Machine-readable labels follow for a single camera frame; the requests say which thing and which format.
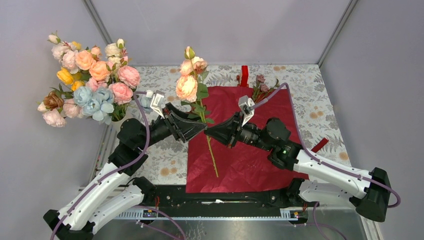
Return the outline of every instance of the table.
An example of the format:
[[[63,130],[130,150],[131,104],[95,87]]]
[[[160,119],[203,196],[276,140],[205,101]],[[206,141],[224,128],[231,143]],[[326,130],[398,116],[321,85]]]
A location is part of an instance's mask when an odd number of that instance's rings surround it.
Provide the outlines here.
[[[138,91],[160,90],[165,93],[167,102],[181,106],[175,88],[180,77],[179,66],[138,66],[141,83]],[[333,106],[330,102],[318,65],[249,65],[248,83],[253,86],[256,75],[264,75],[268,86],[287,82],[293,97],[296,117],[301,137],[308,148],[312,148],[322,138],[329,142],[318,152],[321,156],[346,166],[351,166],[349,157],[337,124]],[[240,74],[241,65],[210,65],[209,75],[205,80],[207,86],[236,86],[236,76]],[[135,103],[128,108],[135,118],[141,120],[141,114]],[[147,115],[149,122],[157,118],[152,112]],[[116,133],[111,127],[105,130],[101,140],[99,157],[93,167],[91,177],[94,178],[99,169],[107,162],[107,158],[118,145]],[[133,177],[146,177],[155,185],[185,185],[187,177],[188,143],[175,141],[170,136],[149,147],[149,158]]]

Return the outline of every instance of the orange rose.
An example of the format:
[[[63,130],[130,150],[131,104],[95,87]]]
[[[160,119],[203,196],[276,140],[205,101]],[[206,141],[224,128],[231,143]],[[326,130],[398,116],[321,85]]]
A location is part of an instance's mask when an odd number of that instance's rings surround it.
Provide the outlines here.
[[[198,81],[192,75],[182,76],[176,82],[176,95],[189,103],[197,99]]]
[[[90,67],[90,75],[91,77],[96,80],[97,82],[104,80],[107,76],[109,76],[110,72],[106,68],[106,62],[105,61],[98,61],[94,63]]]
[[[93,55],[87,51],[80,51],[75,57],[76,65],[82,70],[89,70],[93,64]]]

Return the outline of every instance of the brown rose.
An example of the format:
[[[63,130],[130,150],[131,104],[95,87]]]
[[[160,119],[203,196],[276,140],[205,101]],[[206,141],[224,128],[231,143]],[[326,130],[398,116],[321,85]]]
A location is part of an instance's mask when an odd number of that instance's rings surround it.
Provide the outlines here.
[[[51,91],[42,102],[48,109],[61,108],[64,105],[64,100],[57,96],[55,91]]]

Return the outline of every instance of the peach rose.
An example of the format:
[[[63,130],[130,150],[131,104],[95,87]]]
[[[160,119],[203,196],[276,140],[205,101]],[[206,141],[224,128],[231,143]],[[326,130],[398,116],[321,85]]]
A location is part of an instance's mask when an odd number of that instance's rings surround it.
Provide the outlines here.
[[[198,82],[192,75],[185,75],[176,82],[176,95],[183,101],[193,103],[196,101]]]
[[[114,99],[113,101],[118,105],[126,104],[131,101],[133,91],[124,83],[117,82],[109,85],[109,89],[112,90]]]
[[[208,66],[208,62],[206,62],[205,60],[203,60],[203,58],[198,56],[195,56],[191,61],[193,62],[194,70],[196,70],[197,74],[203,73],[203,71]]]
[[[179,73],[182,76],[190,75],[193,72],[193,66],[190,59],[186,59],[182,62]]]
[[[97,91],[99,87],[105,87],[105,88],[108,87],[108,84],[105,81],[96,81],[92,77],[88,80],[88,82],[85,85],[89,87],[93,93]]]
[[[89,72],[91,77],[97,82],[104,80],[110,74],[106,68],[105,61],[98,61],[91,65]]]
[[[80,51],[75,57],[76,65],[82,70],[89,70],[93,64],[94,58],[91,52]]]
[[[136,88],[140,84],[140,73],[132,66],[123,66],[118,69],[118,77],[130,88]]]

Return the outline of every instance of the red fabric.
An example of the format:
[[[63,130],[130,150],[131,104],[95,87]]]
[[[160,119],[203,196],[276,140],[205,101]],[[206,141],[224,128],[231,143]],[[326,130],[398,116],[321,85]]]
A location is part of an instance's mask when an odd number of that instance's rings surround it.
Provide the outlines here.
[[[211,111],[207,117],[215,124],[240,111],[239,98],[252,96],[252,88],[209,87],[209,97],[203,104]],[[270,101],[255,109],[249,121],[263,128],[271,117],[279,118],[291,131],[290,140],[299,143],[287,90],[280,90]],[[238,142],[227,148],[215,139],[210,141],[219,177],[216,176],[206,135],[201,133],[188,143],[187,193],[259,192],[288,187],[293,178],[308,179],[308,175],[278,169],[267,159],[268,151]]]

